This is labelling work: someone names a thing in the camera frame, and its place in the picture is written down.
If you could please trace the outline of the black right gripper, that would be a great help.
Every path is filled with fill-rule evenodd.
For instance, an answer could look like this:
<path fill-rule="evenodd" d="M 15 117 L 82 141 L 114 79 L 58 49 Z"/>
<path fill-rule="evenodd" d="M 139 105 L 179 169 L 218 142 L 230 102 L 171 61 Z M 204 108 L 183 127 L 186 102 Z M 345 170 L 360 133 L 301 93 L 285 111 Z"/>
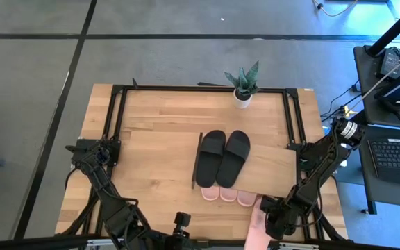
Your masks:
<path fill-rule="evenodd" d="M 303 206 L 293 200 L 264 195 L 260 209 L 265 213 L 266 234 L 275 240 L 282 240 L 284 235 L 292 235 L 302 227 L 298 219 L 303 214 Z"/>

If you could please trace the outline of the black keyboard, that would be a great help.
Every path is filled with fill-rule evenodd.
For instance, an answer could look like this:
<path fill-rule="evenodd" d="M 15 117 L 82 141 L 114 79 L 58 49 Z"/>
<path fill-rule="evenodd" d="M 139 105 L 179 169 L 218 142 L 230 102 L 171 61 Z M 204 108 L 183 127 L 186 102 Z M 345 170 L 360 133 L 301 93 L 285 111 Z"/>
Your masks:
<path fill-rule="evenodd" d="M 367 143 L 377 177 L 400 185 L 400 139 L 377 138 Z"/>

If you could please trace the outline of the black metal table frame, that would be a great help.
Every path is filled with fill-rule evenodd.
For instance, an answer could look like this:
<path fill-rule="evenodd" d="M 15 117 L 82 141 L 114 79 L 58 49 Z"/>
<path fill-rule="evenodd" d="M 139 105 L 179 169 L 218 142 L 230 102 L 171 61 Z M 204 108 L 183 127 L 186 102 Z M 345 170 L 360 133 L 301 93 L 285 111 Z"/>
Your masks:
<path fill-rule="evenodd" d="M 190 214 L 194 240 L 245 240 L 251 209 L 193 191 L 191 133 L 244 131 L 252 144 L 288 149 L 315 142 L 324 132 L 315 92 L 265 88 L 238 109 L 226 86 L 106 85 L 92 88 L 81 137 L 121 142 L 112 181 L 123 197 L 138 200 L 151 228 L 171 233 L 177 212 Z"/>

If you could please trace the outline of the pink foam slide sandal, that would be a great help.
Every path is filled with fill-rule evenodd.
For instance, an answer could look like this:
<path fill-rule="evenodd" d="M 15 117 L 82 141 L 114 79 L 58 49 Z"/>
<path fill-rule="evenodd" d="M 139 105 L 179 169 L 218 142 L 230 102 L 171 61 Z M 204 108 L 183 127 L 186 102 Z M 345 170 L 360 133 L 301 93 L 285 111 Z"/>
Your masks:
<path fill-rule="evenodd" d="M 266 214 L 260 209 L 261 201 L 262 198 L 258 197 L 254 204 L 244 250 L 268 250 L 271 237 L 266 234 Z"/>
<path fill-rule="evenodd" d="M 237 202 L 244 207 L 252 207 L 257 199 L 257 194 L 239 190 L 237 192 Z"/>
<path fill-rule="evenodd" d="M 221 200 L 226 202 L 234 202 L 238 197 L 238 191 L 230 188 L 220 188 L 219 196 Z"/>
<path fill-rule="evenodd" d="M 214 201 L 219 198 L 220 188 L 217 186 L 201 188 L 201 195 L 206 201 Z"/>

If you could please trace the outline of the wooden shelf with black legs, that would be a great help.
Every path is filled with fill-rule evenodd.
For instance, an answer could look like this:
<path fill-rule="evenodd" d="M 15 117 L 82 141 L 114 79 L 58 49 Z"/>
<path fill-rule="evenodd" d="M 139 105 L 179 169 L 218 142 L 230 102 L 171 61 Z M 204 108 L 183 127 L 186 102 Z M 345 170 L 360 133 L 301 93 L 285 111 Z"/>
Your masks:
<path fill-rule="evenodd" d="M 191 133 L 187 142 L 183 144 L 184 147 L 192 147 L 189 151 L 189 155 L 192 158 L 192 175 L 194 178 L 194 187 L 192 189 L 203 200 L 205 199 L 201 195 L 201 187 L 196 182 L 196 171 L 199 149 L 202 139 L 206 134 L 197 133 L 195 135 Z M 231 133 L 225 134 L 227 143 Z M 254 145 L 250 137 L 249 140 L 251 143 L 249 156 L 235 184 L 230 189 L 272 197 L 285 197 L 289 188 L 296 183 L 296 153 L 292 150 L 279 147 Z M 222 188 L 217 184 L 216 179 L 213 186 Z"/>

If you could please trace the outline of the black power adapter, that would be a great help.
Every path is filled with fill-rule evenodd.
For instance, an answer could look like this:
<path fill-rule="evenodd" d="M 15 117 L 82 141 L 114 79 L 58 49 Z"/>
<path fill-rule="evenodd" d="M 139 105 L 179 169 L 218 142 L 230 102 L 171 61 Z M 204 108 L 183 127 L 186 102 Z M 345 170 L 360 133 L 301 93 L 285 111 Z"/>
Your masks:
<path fill-rule="evenodd" d="M 392 81 L 400 76 L 400 66 L 394 69 L 400 64 L 400 49 L 397 47 L 391 47 L 386 49 L 383 53 L 382 61 L 380 63 L 377 76 L 384 77 L 386 74 L 391 72 L 387 79 Z"/>

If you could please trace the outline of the black metal pole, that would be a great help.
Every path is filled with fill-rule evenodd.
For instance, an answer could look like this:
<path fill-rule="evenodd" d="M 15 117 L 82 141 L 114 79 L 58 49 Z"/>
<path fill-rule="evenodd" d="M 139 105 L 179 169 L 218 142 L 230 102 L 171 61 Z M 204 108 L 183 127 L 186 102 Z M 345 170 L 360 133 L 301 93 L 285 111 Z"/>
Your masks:
<path fill-rule="evenodd" d="M 400 35 L 400 18 L 391 26 L 371 47 L 366 50 L 367 55 L 377 56 L 391 41 Z"/>

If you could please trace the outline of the black rig beam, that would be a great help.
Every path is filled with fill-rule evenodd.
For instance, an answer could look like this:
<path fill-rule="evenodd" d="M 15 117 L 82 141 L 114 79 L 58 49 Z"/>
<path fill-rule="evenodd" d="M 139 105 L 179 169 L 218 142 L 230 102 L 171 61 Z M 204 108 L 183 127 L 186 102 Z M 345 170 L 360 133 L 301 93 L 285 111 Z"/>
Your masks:
<path fill-rule="evenodd" d="M 86 247 L 113 246 L 115 250 L 202 250 L 211 247 L 243 247 L 243 240 L 188 240 L 177 237 L 165 246 L 166 237 L 152 240 L 125 242 L 122 238 L 111 240 L 96 234 L 55 235 L 18 240 L 0 241 L 0 250 L 71 250 Z M 306 240 L 305 242 L 271 241 L 270 250 L 400 250 L 395 247 L 383 247 L 370 244 L 357 244 L 351 241 Z"/>

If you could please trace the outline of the black foam slide sandal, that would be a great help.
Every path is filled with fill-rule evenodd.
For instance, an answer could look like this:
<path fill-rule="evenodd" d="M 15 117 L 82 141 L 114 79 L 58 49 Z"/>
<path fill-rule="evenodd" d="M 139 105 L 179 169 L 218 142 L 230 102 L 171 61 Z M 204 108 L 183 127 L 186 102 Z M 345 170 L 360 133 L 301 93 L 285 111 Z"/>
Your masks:
<path fill-rule="evenodd" d="M 243 131 L 233 131 L 224 148 L 224 155 L 216 176 L 219 186 L 233 187 L 247 161 L 250 150 L 251 143 L 248 135 Z"/>
<path fill-rule="evenodd" d="M 196 182 L 201 188 L 210 188 L 214 185 L 224 155 L 225 143 L 226 134 L 223 131 L 214 130 L 203 137 L 196 171 Z"/>

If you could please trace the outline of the black side desk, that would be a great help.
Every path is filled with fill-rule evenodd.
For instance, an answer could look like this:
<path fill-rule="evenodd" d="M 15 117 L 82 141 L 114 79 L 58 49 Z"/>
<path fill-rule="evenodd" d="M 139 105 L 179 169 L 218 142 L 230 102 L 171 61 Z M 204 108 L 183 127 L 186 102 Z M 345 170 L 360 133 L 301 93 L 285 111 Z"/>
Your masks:
<path fill-rule="evenodd" d="M 363 94 L 361 99 L 363 110 L 353 116 L 351 121 L 363 125 L 366 129 L 359 153 L 367 197 L 365 212 L 374 215 L 377 202 L 400 205 L 400 185 L 382 181 L 377 177 L 367 141 L 377 138 L 400 139 L 400 121 L 374 98 L 376 93 L 384 90 L 396 79 L 389 82 L 387 74 L 381 78 L 377 76 L 385 50 L 382 50 L 377 56 L 371 57 L 366 53 L 369 47 L 355 47 L 353 50 L 360 89 Z"/>

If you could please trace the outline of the snake plant in white pot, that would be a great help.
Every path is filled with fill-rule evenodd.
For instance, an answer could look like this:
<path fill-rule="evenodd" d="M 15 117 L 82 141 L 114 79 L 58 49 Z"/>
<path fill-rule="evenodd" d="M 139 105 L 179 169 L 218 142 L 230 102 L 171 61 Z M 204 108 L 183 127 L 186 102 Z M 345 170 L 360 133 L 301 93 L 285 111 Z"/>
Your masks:
<path fill-rule="evenodd" d="M 239 68 L 239 74 L 234 77 L 228 72 L 224 72 L 225 77 L 234 87 L 233 96 L 235 99 L 235 107 L 245 109 L 251 103 L 252 96 L 260 91 L 258 82 L 259 61 L 256 61 L 248 72 L 243 67 Z"/>

